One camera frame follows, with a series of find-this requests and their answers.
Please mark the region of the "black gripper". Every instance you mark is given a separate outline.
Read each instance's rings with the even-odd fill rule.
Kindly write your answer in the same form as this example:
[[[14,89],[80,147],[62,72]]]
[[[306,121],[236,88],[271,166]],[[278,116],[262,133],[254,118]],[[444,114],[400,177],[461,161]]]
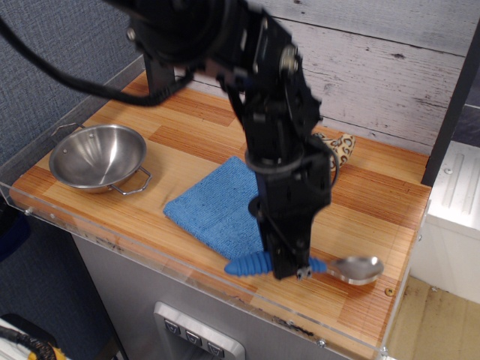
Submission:
[[[277,280],[311,276],[311,226],[331,202],[330,151],[308,151],[286,166],[247,165],[255,172],[257,219],[264,250]]]

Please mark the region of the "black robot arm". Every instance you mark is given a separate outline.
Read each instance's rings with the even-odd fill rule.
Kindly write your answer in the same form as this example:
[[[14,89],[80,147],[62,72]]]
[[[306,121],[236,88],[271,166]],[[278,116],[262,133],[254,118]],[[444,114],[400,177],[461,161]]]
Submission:
[[[243,127],[245,160],[258,194],[250,201],[263,254],[277,278],[314,270],[311,227],[332,198],[332,151],[312,131],[312,95],[291,34],[246,1],[115,1],[130,16],[128,38],[163,66],[216,79]]]

